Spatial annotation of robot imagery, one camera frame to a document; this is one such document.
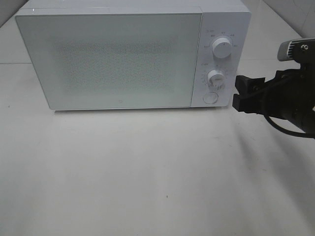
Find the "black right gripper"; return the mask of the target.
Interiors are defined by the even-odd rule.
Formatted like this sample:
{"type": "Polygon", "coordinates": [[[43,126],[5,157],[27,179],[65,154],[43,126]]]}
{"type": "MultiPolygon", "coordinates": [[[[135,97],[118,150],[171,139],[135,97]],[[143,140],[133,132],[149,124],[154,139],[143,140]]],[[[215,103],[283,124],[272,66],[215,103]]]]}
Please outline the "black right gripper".
{"type": "Polygon", "coordinates": [[[286,119],[299,128],[315,126],[315,67],[278,70],[273,79],[237,75],[232,107],[247,114],[286,119]]]}

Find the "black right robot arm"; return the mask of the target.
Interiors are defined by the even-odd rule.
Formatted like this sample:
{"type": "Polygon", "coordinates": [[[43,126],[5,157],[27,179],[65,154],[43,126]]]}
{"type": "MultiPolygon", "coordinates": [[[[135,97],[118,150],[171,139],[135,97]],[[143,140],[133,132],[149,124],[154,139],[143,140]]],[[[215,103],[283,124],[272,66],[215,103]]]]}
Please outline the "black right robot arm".
{"type": "Polygon", "coordinates": [[[310,67],[278,70],[269,81],[238,75],[232,106],[264,116],[276,130],[293,137],[315,137],[315,76],[310,67]]]}

